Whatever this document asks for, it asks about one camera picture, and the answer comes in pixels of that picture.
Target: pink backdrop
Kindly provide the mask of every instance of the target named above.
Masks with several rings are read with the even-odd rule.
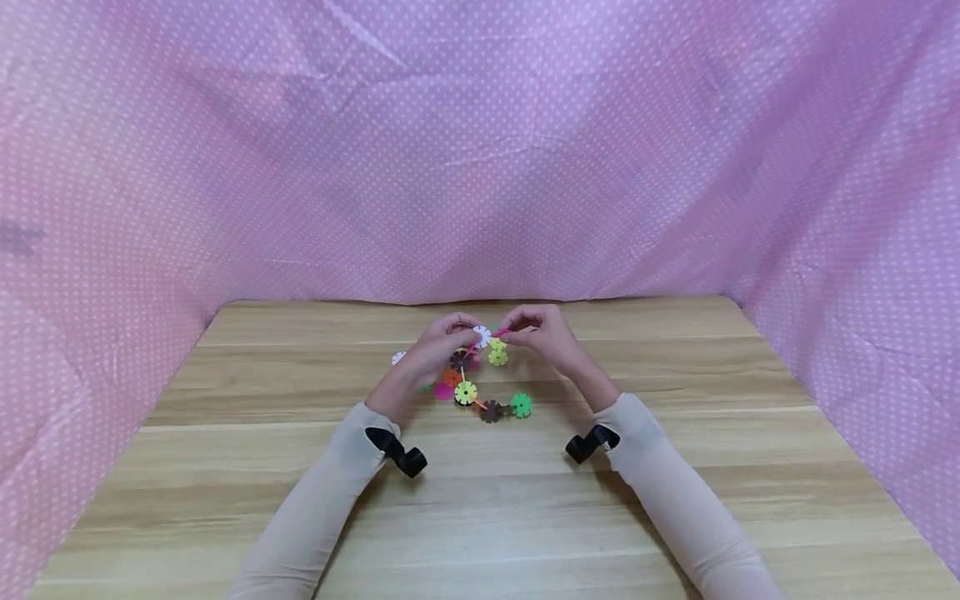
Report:
[[[954,0],[0,3],[0,597],[218,306],[724,293],[960,572]]]

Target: yellow snowflake piece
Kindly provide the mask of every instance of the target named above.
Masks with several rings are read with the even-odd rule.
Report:
[[[503,348],[491,350],[490,355],[487,356],[487,360],[495,367],[503,367],[507,364],[507,350]]]
[[[453,399],[461,406],[470,405],[477,398],[477,387],[470,381],[461,381],[453,389]]]

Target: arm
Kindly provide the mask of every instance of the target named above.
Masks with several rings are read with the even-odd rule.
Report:
[[[532,348],[577,387],[597,424],[620,436],[611,467],[633,488],[705,600],[781,598],[762,559],[713,490],[664,435],[649,409],[622,394],[589,357],[556,306],[520,306],[504,319],[507,344]]]
[[[367,427],[393,431],[417,388],[433,381],[460,346],[477,341],[480,322],[455,313],[427,327],[365,402],[337,426],[254,545],[228,600],[309,600],[357,498],[383,464]]]
[[[308,600],[357,497],[383,464],[367,427],[400,430],[360,403],[340,423],[320,459],[267,525],[228,594],[229,600]]]
[[[608,454],[705,600],[782,598],[763,560],[713,490],[633,394],[596,413],[620,436]]]

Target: table surface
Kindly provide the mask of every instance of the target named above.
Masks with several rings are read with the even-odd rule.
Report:
[[[498,302],[401,307],[245,301],[186,359],[33,598],[222,598],[251,545],[347,410],[427,323]],[[789,598],[956,598],[960,586],[754,327],[718,297],[564,306],[759,548]],[[424,396],[361,497],[319,597],[696,598],[598,452],[564,455],[590,413],[535,356],[474,377],[535,401],[488,424]]]

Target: brown snowflake piece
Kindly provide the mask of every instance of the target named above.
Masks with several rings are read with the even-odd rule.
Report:
[[[454,371],[465,371],[473,363],[473,358],[464,349],[459,349],[450,356],[450,368]]]
[[[487,423],[496,423],[503,418],[503,404],[496,400],[487,400],[480,410],[480,419]]]

